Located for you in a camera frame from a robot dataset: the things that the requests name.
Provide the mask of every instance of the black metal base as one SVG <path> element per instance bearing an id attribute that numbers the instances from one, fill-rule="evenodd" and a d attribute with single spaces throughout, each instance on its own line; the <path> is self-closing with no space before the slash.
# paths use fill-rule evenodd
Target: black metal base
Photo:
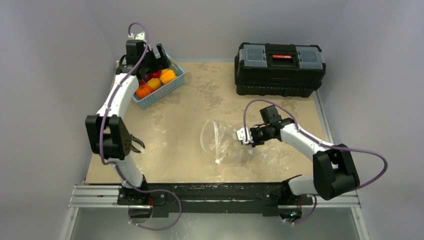
<path id="1" fill-rule="evenodd" d="M 149 183 L 149 190 L 165 189 L 175 193 L 184 213 L 262 214 L 279 216 L 278 206 L 296 206 L 302 198 L 303 205 L 312 205 L 306 195 L 287 193 L 284 182 L 248 183 Z M 144 194 L 134 189 L 120 187 L 118 205 L 151 205 L 153 218 L 166 218 L 178 213 L 177 200 L 170 194 L 158 192 Z"/>

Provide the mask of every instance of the cable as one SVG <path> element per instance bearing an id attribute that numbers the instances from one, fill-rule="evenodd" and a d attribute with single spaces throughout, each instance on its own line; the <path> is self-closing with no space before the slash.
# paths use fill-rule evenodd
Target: cable
<path id="1" fill-rule="evenodd" d="M 129 217 L 129 219 L 130 219 L 130 223 L 131 224 L 133 224 L 133 225 L 135 225 L 135 226 L 137 226 L 137 227 L 139 227 L 139 228 L 142 228 L 142 229 L 147 229 L 147 230 L 151 230 L 151 231 L 161 231 L 161 230 L 165 230 L 165 229 L 169 229 L 169 228 L 171 228 L 172 226 L 174 226 L 177 222 L 178 222 L 178 220 L 180 220 L 180 217 L 181 217 L 181 214 L 182 214 L 182 212 L 183 212 L 183 207 L 182 207 L 182 205 L 181 205 L 181 201 L 180 201 L 180 199 L 177 197 L 177 195 L 175 194 L 175 193 L 173 193 L 173 192 L 171 192 L 171 191 L 169 191 L 169 190 L 166 190 L 166 189 L 155 189 L 155 190 L 148 190 L 148 191 L 143 191 L 143 190 L 140 190 L 140 189 L 138 189 L 138 187 L 136 186 L 136 185 L 134 185 L 134 184 L 132 184 L 125 176 L 124 176 L 124 174 L 122 173 L 122 171 L 119 169 L 119 166 L 117 165 L 117 162 L 116 161 L 108 161 L 108 162 L 106 162 L 105 161 L 105 154 L 104 154 L 104 149 L 103 149 L 103 135 L 104 135 L 104 133 L 103 133 L 103 131 L 104 131 L 104 129 L 105 129 L 105 124 L 106 124 L 106 118 L 108 117 L 108 113 L 109 113 L 109 108 L 111 107 L 111 105 L 112 105 L 112 101 L 114 100 L 114 97 L 115 97 L 115 95 L 117 94 L 117 92 L 118 92 L 118 89 L 122 86 L 122 84 L 125 82 L 125 80 L 127 80 L 128 79 L 128 77 L 131 75 L 131 74 L 133 74 L 133 72 L 139 67 L 139 65 L 142 63 L 142 61 L 143 61 L 143 59 L 145 58 L 145 56 L 146 56 L 146 53 L 147 53 L 147 51 L 148 51 L 148 48 L 149 48 L 149 34 L 148 34 L 148 32 L 147 32 L 147 29 L 142 25 L 142 24 L 140 24 L 140 23 L 137 23 L 137 22 L 133 22 L 133 23 L 131 23 L 130 25 L 129 25 L 129 27 L 128 27 L 128 35 L 130 35 L 131 34 L 131 27 L 132 26 L 134 26 L 134 25 L 138 25 L 138 26 L 140 26 L 140 27 L 142 27 L 143 28 L 143 30 L 144 30 L 144 32 L 145 32 L 145 40 L 146 40 L 146 42 L 145 42 L 145 47 L 144 47 L 144 51 L 143 51 L 143 53 L 142 53 L 142 55 L 141 55 L 141 57 L 140 57 L 140 59 L 138 60 L 138 62 L 131 68 L 131 70 L 123 77 L 123 79 L 119 82 L 119 84 L 118 85 L 116 85 L 116 88 L 113 90 L 113 92 L 112 92 L 112 94 L 110 95 L 110 99 L 109 99 L 109 102 L 107 102 L 107 105 L 106 105 L 106 110 L 104 111 L 104 115 L 103 115 L 103 118 L 102 118 L 102 120 L 101 120 L 101 125 L 100 125 L 100 137 L 99 137 L 99 155 L 100 155 L 100 160 L 101 160 L 101 163 L 103 163 L 103 165 L 109 165 L 109 164 L 113 164 L 113 166 L 115 167 L 115 169 L 116 169 L 116 171 L 117 171 L 117 173 L 119 174 L 119 176 L 121 177 L 121 179 L 122 179 L 122 181 L 124 181 L 126 184 L 128 184 L 131 188 L 133 188 L 135 191 L 137 191 L 137 192 L 139 192 L 139 193 L 143 193 L 143 194 L 150 194 L 150 193 L 156 193 L 156 192 L 165 192 L 165 193 L 169 193 L 169 194 L 171 194 L 175 199 L 176 199 L 176 201 L 178 202 L 178 205 L 179 205 L 179 212 L 178 212 L 178 216 L 176 217 L 176 219 L 171 223 L 171 224 L 169 224 L 168 226 L 164 226 L 164 227 L 159 227 L 159 228 L 154 228 L 154 227 L 148 227 L 148 226 L 143 226 L 143 225 L 140 225 L 140 224 L 138 224 L 138 223 L 136 223 L 136 222 L 134 222 L 132 219 L 131 219 L 131 215 L 130 215 L 130 213 L 131 212 L 129 212 L 128 213 L 128 217 Z"/>
<path id="2" fill-rule="evenodd" d="M 314 213 L 314 211 L 315 211 L 315 209 L 317 208 L 317 205 L 318 205 L 317 196 L 315 196 L 315 195 L 311 195 L 311 196 L 314 198 L 314 203 L 313 203 L 313 206 L 312 206 L 312 209 L 310 210 L 310 212 L 306 216 L 302 216 L 302 218 L 299 221 L 296 221 L 296 222 L 291 221 L 289 224 L 292 224 L 292 225 L 301 224 L 304 221 L 306 221 Z"/>
<path id="3" fill-rule="evenodd" d="M 183 206 L 181 205 L 181 201 L 180 201 L 180 199 L 177 197 L 177 195 L 175 193 L 173 193 L 173 192 L 171 192 L 169 190 L 166 190 L 166 189 L 154 189 L 154 190 L 147 190 L 147 191 L 140 190 L 140 189 L 137 188 L 137 186 L 135 186 L 134 184 L 132 184 L 128 179 L 126 179 L 126 177 L 124 176 L 124 174 L 122 173 L 122 171 L 120 170 L 120 168 L 119 168 L 118 165 L 114 165 L 114 167 L 116 169 L 116 172 L 120 176 L 120 178 L 126 184 L 128 184 L 131 188 L 133 188 L 134 190 L 136 190 L 137 192 L 142 193 L 142 194 L 151 194 L 151 193 L 157 193 L 157 192 L 165 192 L 165 193 L 171 194 L 176 199 L 176 201 L 178 202 L 178 206 L 179 206 L 178 215 L 175 218 L 175 220 L 171 224 L 169 224 L 167 226 L 156 228 L 156 227 L 149 227 L 149 226 L 140 225 L 140 224 L 134 222 L 131 219 L 131 212 L 128 212 L 128 218 L 129 218 L 129 222 L 131 224 L 135 225 L 136 227 L 142 228 L 142 229 L 147 229 L 147 230 L 151 230 L 151 231 L 162 231 L 162 230 L 166 230 L 166 229 L 171 228 L 172 226 L 174 226 L 178 222 L 178 220 L 180 220 L 181 215 L 183 214 Z"/>
<path id="4" fill-rule="evenodd" d="M 119 62 L 118 62 L 119 63 L 118 67 L 120 67 L 122 65 L 126 56 L 127 55 L 123 55 L 123 56 L 120 57 Z"/>
<path id="5" fill-rule="evenodd" d="M 275 102 L 269 101 L 269 100 L 265 100 L 265 99 L 254 99 L 252 101 L 250 101 L 246 107 L 244 108 L 244 113 L 243 113 L 243 125 L 244 125 L 244 133 L 245 133 L 245 137 L 246 139 L 248 139 L 248 127 L 246 124 L 246 113 L 248 112 L 248 108 L 249 106 L 254 103 L 254 102 L 265 102 L 265 103 L 269 103 L 274 105 L 275 107 L 281 109 L 282 111 L 284 111 L 286 114 L 288 114 L 294 122 L 294 125 L 296 126 L 296 129 L 305 137 L 307 137 L 308 139 L 310 139 L 311 141 L 313 141 L 314 143 L 318 144 L 319 146 L 322 146 L 324 148 L 328 148 L 328 149 L 333 149 L 333 150 L 339 150 L 339 151 L 349 151 L 349 152 L 356 152 L 356 153 L 364 153 L 364 154 L 370 154 L 370 155 L 374 155 L 377 156 L 379 158 L 381 158 L 381 160 L 383 161 L 383 169 L 375 176 L 373 177 L 371 180 L 365 182 L 364 184 L 358 186 L 355 190 L 359 190 L 361 188 L 364 188 L 372 183 L 374 183 L 375 181 L 377 181 L 377 179 L 381 178 L 381 176 L 383 176 L 383 174 L 387 171 L 388 168 L 388 162 L 386 160 L 386 158 L 381 155 L 378 152 L 375 151 L 371 151 L 371 150 L 365 150 L 365 149 L 360 149 L 360 148 L 351 148 L 351 147 L 340 147 L 340 146 L 332 146 L 332 145 L 328 145 L 325 143 L 320 142 L 319 140 L 317 140 L 315 137 L 309 135 L 308 133 L 306 133 L 305 131 L 303 131 L 302 129 L 299 128 L 299 124 L 298 121 L 296 120 L 295 116 L 293 114 L 291 114 L 287 109 L 283 108 L 282 106 L 276 104 Z M 300 221 L 296 222 L 296 224 L 302 223 L 306 218 L 309 218 L 309 216 L 312 214 L 312 212 L 314 212 L 315 207 L 317 206 L 317 197 L 314 196 L 315 198 L 315 204 L 312 208 L 312 210 L 310 211 L 310 213 L 303 219 L 301 219 Z"/>

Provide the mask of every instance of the yellow bell pepper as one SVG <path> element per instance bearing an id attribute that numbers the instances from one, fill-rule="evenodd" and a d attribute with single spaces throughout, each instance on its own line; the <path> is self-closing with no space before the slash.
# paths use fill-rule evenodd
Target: yellow bell pepper
<path id="1" fill-rule="evenodd" d="M 166 73 L 169 70 L 169 68 L 165 68 L 160 72 L 160 76 L 162 76 L 162 74 Z"/>
<path id="2" fill-rule="evenodd" d="M 152 78 L 147 82 L 147 85 L 149 85 L 154 91 L 158 90 L 161 87 L 161 81 L 159 78 Z"/>
<path id="3" fill-rule="evenodd" d="M 175 72 L 172 69 L 166 70 L 165 72 L 162 71 L 161 74 L 160 74 L 160 81 L 164 85 L 168 84 L 169 82 L 171 82 L 175 78 L 177 78 L 177 75 L 175 75 Z"/>

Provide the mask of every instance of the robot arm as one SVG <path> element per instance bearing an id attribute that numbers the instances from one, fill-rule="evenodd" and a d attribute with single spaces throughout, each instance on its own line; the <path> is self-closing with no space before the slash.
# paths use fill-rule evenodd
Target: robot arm
<path id="1" fill-rule="evenodd" d="M 136 187 L 140 187 L 145 178 L 130 155 L 132 138 L 124 124 L 125 113 L 127 112 L 131 98 L 139 87 L 142 78 L 146 74 L 155 73 L 161 69 L 170 67 L 170 60 L 162 45 L 157 44 L 156 47 L 159 56 L 156 56 L 153 50 L 148 47 L 145 57 L 142 59 L 141 64 L 138 65 L 139 67 L 122 82 L 124 77 L 127 76 L 141 59 L 146 44 L 144 32 L 135 37 L 133 35 L 129 36 L 129 40 L 126 42 L 126 64 L 120 64 L 116 69 L 112 90 L 103 106 L 98 110 L 96 115 L 89 115 L 85 119 L 85 127 L 87 129 L 91 150 L 95 154 L 100 154 L 99 141 L 102 119 L 107 107 L 110 106 L 104 125 L 105 129 L 109 129 L 109 132 L 103 133 L 103 164 L 112 164 L 115 168 L 119 168 L 122 175 L 126 178 L 122 180 L 122 186 L 126 188 L 131 188 L 131 186 L 129 186 L 125 180 L 128 180 Z"/>
<path id="2" fill-rule="evenodd" d="M 348 151 L 334 150 L 321 146 L 333 146 L 329 142 L 311 135 L 300 126 L 297 128 L 291 118 L 282 119 L 275 106 L 260 110 L 263 126 L 249 128 L 246 137 L 245 129 L 237 131 L 237 138 L 244 145 L 263 145 L 271 139 L 278 139 L 289 144 L 305 155 L 313 164 L 312 176 L 296 176 L 286 180 L 288 195 L 312 194 L 330 200 L 343 193 L 353 191 L 360 185 L 358 173 Z"/>

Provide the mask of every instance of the bell pepper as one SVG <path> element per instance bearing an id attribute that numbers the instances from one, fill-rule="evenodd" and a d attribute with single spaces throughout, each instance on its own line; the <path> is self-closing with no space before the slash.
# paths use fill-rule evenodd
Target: bell pepper
<path id="1" fill-rule="evenodd" d="M 150 77 L 153 78 L 153 79 L 159 78 L 161 76 L 161 72 L 162 72 L 162 70 L 159 70 L 157 72 L 151 73 L 150 74 Z"/>
<path id="2" fill-rule="evenodd" d="M 162 71 L 162 74 L 160 75 L 160 81 L 164 85 L 168 84 L 169 82 L 171 82 L 175 78 L 177 78 L 177 75 L 175 75 L 175 72 L 172 69 L 166 70 L 165 72 Z"/>
<path id="3" fill-rule="evenodd" d="M 161 87 L 162 83 L 159 78 L 152 78 L 147 82 L 147 85 L 149 85 L 154 91 L 156 91 Z"/>
<path id="4" fill-rule="evenodd" d="M 168 70 L 169 68 L 162 69 L 162 71 L 160 72 L 160 76 L 162 76 L 162 74 L 166 73 Z"/>

